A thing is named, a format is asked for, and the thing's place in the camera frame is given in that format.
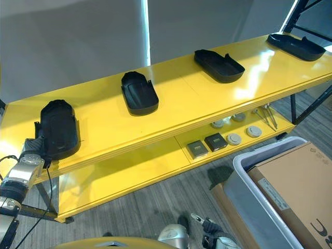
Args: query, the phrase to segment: gray wall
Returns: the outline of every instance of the gray wall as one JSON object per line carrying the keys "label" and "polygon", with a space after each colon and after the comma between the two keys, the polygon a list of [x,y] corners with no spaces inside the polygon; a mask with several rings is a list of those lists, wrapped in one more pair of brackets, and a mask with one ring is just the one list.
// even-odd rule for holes
{"label": "gray wall", "polygon": [[151,62],[279,31],[293,0],[150,0]]}
{"label": "gray wall", "polygon": [[[293,0],[151,0],[151,62],[278,31]],[[1,0],[5,102],[145,65],[140,0]]]}
{"label": "gray wall", "polygon": [[1,98],[22,99],[141,67],[141,2],[1,0]]}

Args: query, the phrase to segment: black cable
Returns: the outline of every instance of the black cable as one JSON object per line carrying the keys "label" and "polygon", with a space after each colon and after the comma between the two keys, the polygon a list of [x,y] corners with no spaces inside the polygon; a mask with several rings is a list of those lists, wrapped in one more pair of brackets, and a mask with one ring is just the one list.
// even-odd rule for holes
{"label": "black cable", "polygon": [[2,159],[0,159],[0,162],[1,162],[2,160],[5,160],[5,159],[15,159],[17,162],[19,161],[19,159],[18,159],[16,156],[14,156],[14,155],[10,155],[10,156],[6,156],[6,157],[3,157]]}
{"label": "black cable", "polygon": [[26,237],[28,237],[28,235],[32,232],[32,230],[38,225],[38,223],[45,217],[48,209],[50,208],[51,206],[51,202],[52,202],[52,196],[53,196],[53,187],[52,187],[52,180],[51,180],[51,176],[50,176],[50,173],[48,172],[48,169],[47,170],[47,175],[48,175],[48,179],[50,181],[50,187],[51,187],[51,196],[50,196],[50,202],[44,212],[44,214],[39,218],[39,220],[33,225],[33,227],[29,230],[29,232],[27,232],[27,234],[23,237],[23,239],[20,241],[20,243],[15,247],[15,249],[18,249],[20,247],[20,245],[23,243],[23,241],[26,239]]}

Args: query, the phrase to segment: black tray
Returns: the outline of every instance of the black tray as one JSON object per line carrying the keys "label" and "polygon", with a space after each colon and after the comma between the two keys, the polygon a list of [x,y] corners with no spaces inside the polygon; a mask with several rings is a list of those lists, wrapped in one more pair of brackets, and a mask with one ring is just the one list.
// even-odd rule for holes
{"label": "black tray", "polygon": [[35,137],[44,137],[45,156],[59,160],[79,149],[74,110],[64,100],[49,102],[40,112],[40,123],[35,122]]}
{"label": "black tray", "polygon": [[215,80],[230,83],[239,79],[244,67],[233,60],[229,54],[222,57],[220,54],[205,49],[195,51],[195,61]]}
{"label": "black tray", "polygon": [[146,115],[158,108],[159,99],[151,80],[147,81],[138,72],[125,73],[122,80],[122,93],[129,112],[133,115]]}
{"label": "black tray", "polygon": [[268,43],[306,61],[315,61],[319,59],[325,49],[306,37],[302,40],[296,39],[289,35],[271,34],[267,39]]}

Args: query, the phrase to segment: shelf leg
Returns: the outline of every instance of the shelf leg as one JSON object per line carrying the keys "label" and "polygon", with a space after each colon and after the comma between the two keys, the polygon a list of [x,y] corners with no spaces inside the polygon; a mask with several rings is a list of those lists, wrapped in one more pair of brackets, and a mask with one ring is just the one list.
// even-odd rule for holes
{"label": "shelf leg", "polygon": [[[47,192],[46,192],[43,184],[42,183],[38,183],[38,184],[36,184],[36,187],[37,187],[37,189],[39,191],[39,194],[42,197],[45,205],[48,206],[49,203],[50,203],[50,197],[48,196],[48,194],[47,194]],[[56,209],[54,208],[52,202],[50,204],[50,207],[49,207],[48,211],[51,212],[51,213],[56,213],[57,212]]]}
{"label": "shelf leg", "polygon": [[321,96],[319,96],[303,113],[300,114],[296,118],[296,112],[295,112],[295,96],[292,98],[290,96],[290,104],[292,108],[292,123],[294,125],[298,125],[301,123],[306,117],[308,117],[314,110],[316,110],[317,107],[320,106],[328,97],[330,97],[332,94],[332,85],[329,86],[325,92]]}

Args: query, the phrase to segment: lower shelf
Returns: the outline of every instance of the lower shelf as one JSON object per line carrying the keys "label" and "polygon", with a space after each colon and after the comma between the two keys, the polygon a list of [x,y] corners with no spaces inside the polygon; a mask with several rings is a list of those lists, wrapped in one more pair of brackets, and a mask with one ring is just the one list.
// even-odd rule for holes
{"label": "lower shelf", "polygon": [[[210,125],[199,127],[62,175],[59,181],[59,216],[57,220],[64,222],[66,217],[262,142],[283,132],[290,132],[295,127],[277,112],[273,111],[273,113],[278,123],[276,132],[260,120],[257,115],[246,112],[246,119],[243,122],[225,119],[225,125],[221,129],[214,129]],[[262,135],[260,137],[252,138],[245,133],[245,129],[251,125],[261,128]],[[193,160],[186,145],[196,140],[203,141],[206,136],[217,132],[220,132],[224,138],[229,133],[237,133],[241,136],[242,142],[237,146],[227,145],[224,149],[209,152],[206,156]]]}

